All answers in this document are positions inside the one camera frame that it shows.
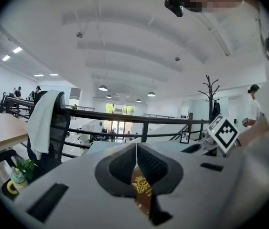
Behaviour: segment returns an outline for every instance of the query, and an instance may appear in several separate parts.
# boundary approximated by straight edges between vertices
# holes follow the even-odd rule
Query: ceiling
[[[4,64],[32,78],[59,73],[96,98],[106,97],[103,84],[130,102],[146,103],[150,91],[153,99],[187,96],[204,89],[206,74],[224,88],[248,85],[234,72],[263,63],[258,22],[246,4],[216,14],[184,10],[178,18],[164,0],[16,0],[0,28],[0,59],[24,49]]]

